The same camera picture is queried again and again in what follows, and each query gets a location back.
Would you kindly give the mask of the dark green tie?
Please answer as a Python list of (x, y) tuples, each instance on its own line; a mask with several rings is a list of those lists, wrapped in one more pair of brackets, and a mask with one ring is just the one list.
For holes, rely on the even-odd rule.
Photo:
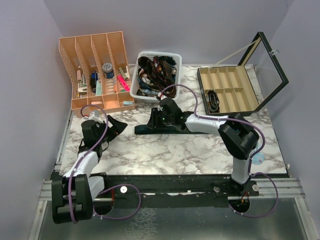
[(149, 128), (146, 124), (137, 125), (134, 127), (134, 133), (136, 135), (205, 135), (204, 131), (190, 131), (188, 128), (183, 130), (177, 130), (173, 126), (166, 126), (164, 128)]

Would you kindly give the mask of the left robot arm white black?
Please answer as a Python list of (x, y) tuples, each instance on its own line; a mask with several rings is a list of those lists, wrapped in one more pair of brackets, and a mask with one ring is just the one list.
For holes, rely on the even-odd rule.
[(128, 126), (107, 116), (107, 121), (93, 117), (81, 123), (82, 140), (77, 160), (64, 175), (51, 182), (52, 218), (55, 224), (89, 220), (95, 197), (106, 197), (111, 186), (103, 173), (92, 174), (98, 165), (104, 143), (110, 143)]

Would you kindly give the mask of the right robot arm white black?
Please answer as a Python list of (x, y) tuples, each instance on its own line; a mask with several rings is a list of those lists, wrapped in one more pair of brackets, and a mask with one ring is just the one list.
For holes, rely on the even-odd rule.
[(256, 148), (259, 135), (241, 114), (229, 116), (205, 116), (191, 111), (182, 111), (172, 98), (161, 100), (151, 110), (146, 125), (152, 134), (170, 131), (175, 134), (202, 133), (220, 136), (232, 156), (230, 191), (240, 196), (248, 189), (250, 181), (250, 155)]

